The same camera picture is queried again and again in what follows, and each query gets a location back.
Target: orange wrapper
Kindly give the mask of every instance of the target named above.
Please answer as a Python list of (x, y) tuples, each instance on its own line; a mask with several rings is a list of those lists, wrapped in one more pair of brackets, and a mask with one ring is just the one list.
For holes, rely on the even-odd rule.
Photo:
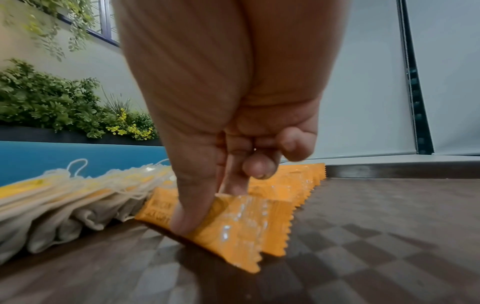
[[(186, 238), (248, 272), (260, 270), (260, 252), (285, 255), (295, 208), (325, 179), (325, 165), (283, 165), (268, 180), (250, 181), (249, 195), (217, 194), (200, 227)], [(156, 188), (135, 219), (170, 229), (178, 190)]]

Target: planter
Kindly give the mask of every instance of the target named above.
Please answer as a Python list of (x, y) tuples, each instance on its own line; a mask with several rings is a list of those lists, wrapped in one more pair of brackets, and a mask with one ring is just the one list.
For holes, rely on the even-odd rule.
[(30, 141), (41, 143), (68, 143), (68, 144), (103, 144), (103, 145), (135, 145), (135, 146), (163, 146), (160, 139), (135, 140), (130, 137), (105, 134), (102, 138), (88, 138), (85, 134), (41, 129), (31, 127), (12, 127), (0, 125), (0, 141)]

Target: checkered tabletop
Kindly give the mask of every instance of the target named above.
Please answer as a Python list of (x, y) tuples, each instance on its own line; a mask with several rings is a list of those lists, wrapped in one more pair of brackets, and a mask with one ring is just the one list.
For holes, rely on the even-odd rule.
[(130, 221), (0, 267), (0, 302), (480, 303), (480, 180), (331, 179), (249, 274)]

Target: hanging plant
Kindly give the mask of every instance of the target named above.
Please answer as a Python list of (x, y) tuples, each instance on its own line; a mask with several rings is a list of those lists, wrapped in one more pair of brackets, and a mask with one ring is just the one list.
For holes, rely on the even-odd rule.
[[(12, 25), (15, 21), (9, 7), (15, 0), (8, 1), (9, 4), (2, 6), (5, 16), (4, 23)], [(65, 57), (63, 49), (57, 41), (57, 34), (60, 30), (57, 18), (59, 14), (66, 15), (71, 21), (72, 37), (69, 39), (68, 49), (73, 52), (85, 48), (85, 40), (88, 38), (87, 30), (94, 25), (91, 0), (22, 0), (22, 2), (26, 9), (22, 9), (21, 13), (27, 17), (27, 23), (23, 24), (23, 27), (37, 42), (37, 45), (47, 49), (50, 55), (59, 61)]]

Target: blue wall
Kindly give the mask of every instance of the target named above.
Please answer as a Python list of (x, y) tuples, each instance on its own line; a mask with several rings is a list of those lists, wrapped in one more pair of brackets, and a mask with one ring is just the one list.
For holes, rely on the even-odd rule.
[(157, 163), (166, 159), (167, 153), (164, 147), (153, 146), (0, 141), (0, 186), (42, 175), (47, 170), (66, 168), (79, 158), (88, 160), (80, 175), (97, 177), (111, 169)]

